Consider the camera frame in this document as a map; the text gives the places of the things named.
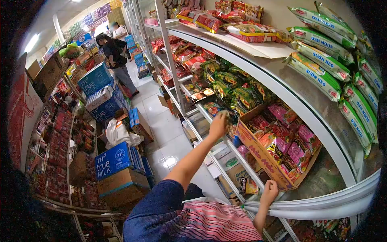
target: ceiling light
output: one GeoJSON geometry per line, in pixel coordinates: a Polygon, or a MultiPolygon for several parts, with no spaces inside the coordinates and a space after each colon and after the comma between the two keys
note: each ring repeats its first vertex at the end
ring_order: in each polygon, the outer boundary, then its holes
{"type": "Polygon", "coordinates": [[[39,39],[39,35],[38,34],[35,34],[34,36],[32,36],[32,38],[28,42],[27,47],[26,47],[26,49],[24,51],[25,52],[30,52],[32,50],[32,48],[34,48],[34,46],[37,43],[38,39],[39,39]]]}

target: woman in black shirt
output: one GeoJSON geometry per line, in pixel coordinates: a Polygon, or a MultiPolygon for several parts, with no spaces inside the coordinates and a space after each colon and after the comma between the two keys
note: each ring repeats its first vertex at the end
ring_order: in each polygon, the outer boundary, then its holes
{"type": "Polygon", "coordinates": [[[123,84],[129,88],[130,94],[135,96],[139,94],[139,91],[134,86],[128,69],[126,68],[126,58],[122,56],[122,53],[126,51],[126,42],[119,39],[112,39],[104,33],[97,35],[97,43],[103,47],[103,53],[109,58],[110,69],[114,74],[123,82],[123,84]]]}

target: shelf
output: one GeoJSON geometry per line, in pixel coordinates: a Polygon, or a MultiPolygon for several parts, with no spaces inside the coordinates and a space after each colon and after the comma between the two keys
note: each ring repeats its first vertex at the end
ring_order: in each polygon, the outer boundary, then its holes
{"type": "Polygon", "coordinates": [[[168,27],[168,34],[199,45],[242,68],[287,103],[310,127],[331,154],[346,186],[356,184],[363,163],[363,150],[337,108],[311,82],[288,68],[283,59],[255,57],[239,47],[207,34],[205,30],[183,24],[168,27]]]}

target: child's hand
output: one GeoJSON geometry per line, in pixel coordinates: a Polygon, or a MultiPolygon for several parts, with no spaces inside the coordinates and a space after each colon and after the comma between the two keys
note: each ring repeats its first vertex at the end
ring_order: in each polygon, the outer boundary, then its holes
{"type": "Polygon", "coordinates": [[[264,192],[260,199],[260,206],[269,209],[270,204],[276,199],[278,195],[277,183],[273,180],[267,180],[264,192]]]}

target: grocery store aisle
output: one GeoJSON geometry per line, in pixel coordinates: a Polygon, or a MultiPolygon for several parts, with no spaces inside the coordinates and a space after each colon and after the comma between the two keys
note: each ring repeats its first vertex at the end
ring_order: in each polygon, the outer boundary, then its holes
{"type": "MultiPolygon", "coordinates": [[[[155,141],[147,146],[147,158],[153,170],[155,182],[158,183],[180,159],[192,150],[192,146],[183,132],[180,120],[172,115],[168,108],[161,105],[158,98],[159,95],[161,96],[159,85],[152,80],[136,87],[140,94],[133,98],[132,106],[138,108],[151,127],[155,141]]],[[[198,185],[205,196],[228,201],[204,164],[191,182],[198,185]]]]}

